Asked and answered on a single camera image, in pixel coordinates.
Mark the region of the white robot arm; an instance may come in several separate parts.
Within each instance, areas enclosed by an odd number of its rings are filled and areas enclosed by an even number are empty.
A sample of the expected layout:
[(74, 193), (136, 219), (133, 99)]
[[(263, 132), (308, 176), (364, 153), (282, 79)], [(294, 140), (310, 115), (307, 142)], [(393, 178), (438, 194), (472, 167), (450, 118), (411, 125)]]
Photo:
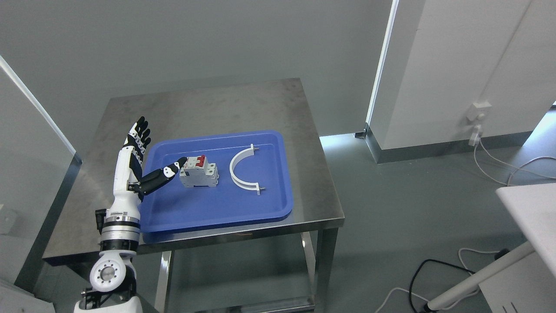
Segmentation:
[(95, 211), (100, 233), (99, 259), (89, 274), (91, 287), (81, 292), (75, 313), (141, 313), (132, 260), (139, 245), (139, 218), (125, 212)]

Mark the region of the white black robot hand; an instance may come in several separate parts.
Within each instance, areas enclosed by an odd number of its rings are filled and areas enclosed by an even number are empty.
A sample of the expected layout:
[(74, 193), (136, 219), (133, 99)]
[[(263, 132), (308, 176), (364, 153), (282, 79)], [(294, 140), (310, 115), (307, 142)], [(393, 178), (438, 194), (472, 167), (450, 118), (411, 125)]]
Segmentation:
[(148, 124), (141, 116), (127, 133), (119, 151), (113, 184), (114, 202), (109, 216), (134, 214), (145, 196), (173, 180), (187, 162), (187, 157), (182, 157), (168, 166), (143, 174), (142, 163), (151, 142)]

